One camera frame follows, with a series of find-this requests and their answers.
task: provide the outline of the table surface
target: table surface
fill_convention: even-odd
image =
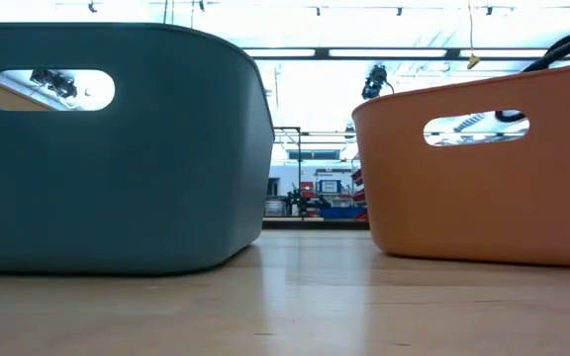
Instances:
[[[570,269],[267,231],[181,277],[0,276],[0,355],[570,355]]]

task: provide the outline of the orange basket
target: orange basket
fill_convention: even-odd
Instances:
[[[514,109],[520,139],[431,146],[436,118]],[[375,243],[397,255],[570,265],[570,67],[390,95],[353,112]]]

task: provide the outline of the fluorescent light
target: fluorescent light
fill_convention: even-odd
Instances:
[[[546,53],[545,49],[476,49],[474,55],[479,57],[542,57]],[[469,57],[472,54],[470,49],[463,49],[461,51],[462,57]]]
[[[442,57],[445,49],[330,49],[329,56]]]
[[[253,57],[279,57],[279,56],[314,56],[313,49],[244,49],[245,53]]]

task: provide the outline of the ceiling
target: ceiling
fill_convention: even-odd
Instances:
[[[89,3],[0,0],[0,21],[165,22],[193,27],[241,47],[262,48],[471,45],[547,48],[570,33],[570,0],[471,0],[471,18],[468,0],[104,0],[94,1],[96,13],[90,11]],[[313,132],[344,130],[350,123],[352,109],[363,102],[360,93],[364,79],[377,63],[386,66],[395,91],[403,92],[514,74],[530,61],[484,60],[471,70],[464,61],[436,58],[257,62],[268,90],[275,126],[301,127]],[[70,72],[70,75],[78,82],[88,73]],[[104,88],[95,92],[109,90]],[[382,92],[389,93],[389,88]],[[71,105],[94,110],[99,104],[88,100],[68,104]],[[450,132],[464,119],[441,120],[427,129]],[[472,131],[518,129],[508,129],[488,118]]]

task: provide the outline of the wooden table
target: wooden table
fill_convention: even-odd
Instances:
[[[176,278],[0,277],[0,355],[570,355],[570,269],[269,231]]]

